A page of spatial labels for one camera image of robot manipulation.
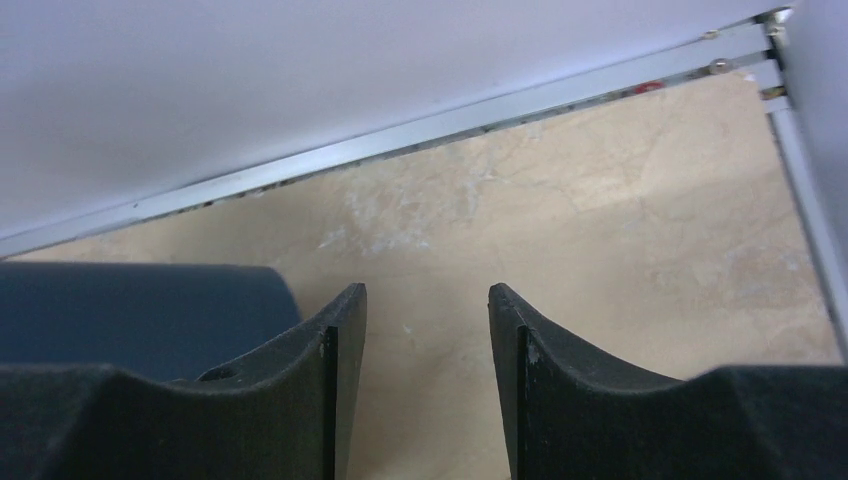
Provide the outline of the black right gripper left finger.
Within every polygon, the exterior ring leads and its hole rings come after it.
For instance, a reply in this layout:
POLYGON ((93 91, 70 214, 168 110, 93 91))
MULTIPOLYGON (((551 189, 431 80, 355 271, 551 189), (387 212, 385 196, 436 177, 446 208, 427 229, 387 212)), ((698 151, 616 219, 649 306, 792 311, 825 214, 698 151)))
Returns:
POLYGON ((1 369, 5 479, 343 479, 367 290, 194 381, 106 364, 1 369))

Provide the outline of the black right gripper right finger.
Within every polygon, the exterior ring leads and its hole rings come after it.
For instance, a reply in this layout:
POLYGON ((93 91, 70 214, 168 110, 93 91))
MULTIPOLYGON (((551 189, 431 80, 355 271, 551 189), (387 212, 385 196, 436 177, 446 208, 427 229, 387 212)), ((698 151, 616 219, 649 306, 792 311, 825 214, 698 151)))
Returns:
POLYGON ((676 380, 488 295, 515 479, 843 479, 847 370, 731 365, 676 380))

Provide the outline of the dark navy cylindrical bin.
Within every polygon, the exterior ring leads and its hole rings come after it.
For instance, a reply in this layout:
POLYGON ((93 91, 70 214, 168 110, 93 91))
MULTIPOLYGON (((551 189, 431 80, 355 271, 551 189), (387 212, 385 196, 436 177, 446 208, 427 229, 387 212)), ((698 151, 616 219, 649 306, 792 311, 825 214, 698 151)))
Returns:
POLYGON ((106 363, 195 379, 301 320, 269 267, 4 262, 4 364, 106 363))

